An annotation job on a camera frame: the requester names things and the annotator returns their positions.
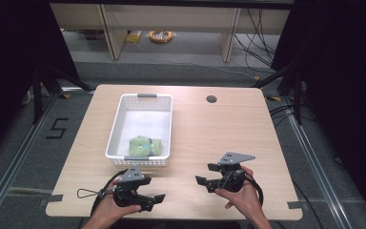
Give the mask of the light wooden desk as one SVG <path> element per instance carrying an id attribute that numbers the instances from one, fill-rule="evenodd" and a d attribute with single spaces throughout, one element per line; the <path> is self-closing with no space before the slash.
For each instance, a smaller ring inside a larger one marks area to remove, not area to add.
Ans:
<path id="1" fill-rule="evenodd" d="M 52 3 L 51 10 L 62 29 L 103 31 L 112 60 L 119 58 L 129 31 L 191 31 L 217 33 L 225 62 L 230 60 L 237 33 L 280 35 L 290 13 L 270 9 L 71 3 Z"/>

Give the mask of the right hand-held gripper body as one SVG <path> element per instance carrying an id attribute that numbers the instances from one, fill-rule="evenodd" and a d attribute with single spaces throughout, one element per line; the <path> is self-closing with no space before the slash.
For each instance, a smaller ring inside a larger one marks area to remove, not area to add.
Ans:
<path id="1" fill-rule="evenodd" d="M 217 182 L 218 189 L 226 189 L 230 192 L 238 192 L 245 180 L 245 172 L 240 163 L 253 160 L 255 156 L 240 153 L 226 153 L 217 162 L 217 171 L 222 175 L 222 179 Z"/>

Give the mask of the white plastic basket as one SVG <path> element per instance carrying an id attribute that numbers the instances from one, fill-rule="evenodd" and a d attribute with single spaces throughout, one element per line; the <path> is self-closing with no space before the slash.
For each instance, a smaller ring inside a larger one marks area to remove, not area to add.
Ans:
<path id="1" fill-rule="evenodd" d="M 122 94 L 114 116 L 106 158 L 117 166 L 166 167 L 171 154 L 173 97 L 169 94 Z M 161 140 L 160 156 L 131 156 L 136 137 Z"/>

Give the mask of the black curtain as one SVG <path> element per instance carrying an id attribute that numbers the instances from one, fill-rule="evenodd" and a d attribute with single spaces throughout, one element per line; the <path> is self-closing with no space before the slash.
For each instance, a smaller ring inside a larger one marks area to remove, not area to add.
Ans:
<path id="1" fill-rule="evenodd" d="M 0 0 L 0 139 L 35 70 L 79 77 L 49 0 Z"/>
<path id="2" fill-rule="evenodd" d="M 366 0 L 295 0 L 273 67 L 285 67 L 306 34 L 301 73 L 315 115 L 366 202 Z"/>

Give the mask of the person's left hand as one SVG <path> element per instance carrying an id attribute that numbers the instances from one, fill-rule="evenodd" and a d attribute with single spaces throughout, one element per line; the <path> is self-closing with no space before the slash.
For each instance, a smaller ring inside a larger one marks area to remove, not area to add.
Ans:
<path id="1" fill-rule="evenodd" d="M 112 195 L 108 195 L 105 196 L 96 206 L 91 215 L 91 218 L 114 220 L 115 222 L 117 222 L 127 215 L 135 214 L 138 212 L 140 212 L 139 205 L 120 207 L 114 202 Z"/>

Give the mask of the yellow packet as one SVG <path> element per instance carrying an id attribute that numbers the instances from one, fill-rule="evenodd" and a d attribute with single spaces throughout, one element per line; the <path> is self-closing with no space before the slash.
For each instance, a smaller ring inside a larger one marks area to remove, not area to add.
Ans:
<path id="1" fill-rule="evenodd" d="M 129 31 L 125 41 L 130 43 L 137 43 L 141 37 L 142 31 Z"/>

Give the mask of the aluminium floor rail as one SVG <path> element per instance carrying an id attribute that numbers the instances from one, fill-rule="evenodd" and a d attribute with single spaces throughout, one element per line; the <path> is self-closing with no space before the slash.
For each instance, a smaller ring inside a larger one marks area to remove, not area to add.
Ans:
<path id="1" fill-rule="evenodd" d="M 46 117 L 57 99 L 58 94 L 50 94 L 47 98 L 45 105 L 43 106 L 43 112 L 40 117 L 31 125 L 24 141 L 20 145 L 20 148 L 16 151 L 14 158 L 12 159 L 9 168 L 0 180 L 0 206 L 2 205 L 5 196 L 7 195 L 9 188 L 11 187 L 14 179 L 17 177 L 21 167 L 23 166 L 31 147 L 34 144 L 38 134 Z"/>
<path id="2" fill-rule="evenodd" d="M 295 114 L 291 114 L 289 122 L 295 132 L 296 138 L 303 150 L 303 153 L 312 169 L 312 173 L 315 176 L 316 183 L 319 186 L 320 192 L 327 203 L 329 210 L 335 220 L 335 224 L 338 229 L 353 229 L 343 204 L 341 203 L 335 189 L 333 188 L 330 180 L 328 179 L 315 150 L 307 137 L 303 127 L 298 123 L 295 118 Z"/>

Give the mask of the person's right hand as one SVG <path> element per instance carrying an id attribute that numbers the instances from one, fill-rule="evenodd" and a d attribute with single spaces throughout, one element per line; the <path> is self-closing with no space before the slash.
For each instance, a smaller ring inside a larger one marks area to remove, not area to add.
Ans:
<path id="1" fill-rule="evenodd" d="M 216 189 L 214 192 L 228 201 L 225 204 L 226 209 L 234 206 L 248 221 L 257 223 L 266 218 L 258 200 L 256 189 L 250 181 L 245 180 L 242 188 L 236 193 L 225 189 Z"/>

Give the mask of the black metal stand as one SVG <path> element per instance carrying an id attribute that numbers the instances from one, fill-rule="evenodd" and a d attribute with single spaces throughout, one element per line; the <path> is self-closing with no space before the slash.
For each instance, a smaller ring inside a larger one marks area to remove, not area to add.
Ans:
<path id="1" fill-rule="evenodd" d="M 288 64 L 267 78 L 255 82 L 253 84 L 253 88 L 261 89 L 278 78 L 281 78 L 281 82 L 277 88 L 277 91 L 280 95 L 288 95 L 290 92 L 294 93 L 293 109 L 295 112 L 295 120 L 298 125 L 301 125 L 302 121 L 300 109 L 302 95 L 302 75 L 296 64 Z"/>
<path id="2" fill-rule="evenodd" d="M 79 79 L 78 75 L 71 75 L 61 71 L 49 64 L 38 64 L 32 73 L 32 90 L 34 95 L 34 120 L 36 124 L 43 116 L 43 100 L 41 86 L 44 86 L 49 94 L 59 94 L 62 89 L 57 81 L 58 78 L 65 79 L 71 84 L 81 88 L 85 92 L 93 92 L 95 88 Z"/>

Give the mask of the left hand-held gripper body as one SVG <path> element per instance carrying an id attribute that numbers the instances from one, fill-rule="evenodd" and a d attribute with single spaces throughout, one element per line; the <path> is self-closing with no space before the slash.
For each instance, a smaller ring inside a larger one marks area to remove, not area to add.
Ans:
<path id="1" fill-rule="evenodd" d="M 140 186 L 139 180 L 145 176 L 137 166 L 132 166 L 127 169 L 118 179 L 118 182 L 113 191 L 113 200 L 120 207 L 138 205 L 137 190 Z"/>

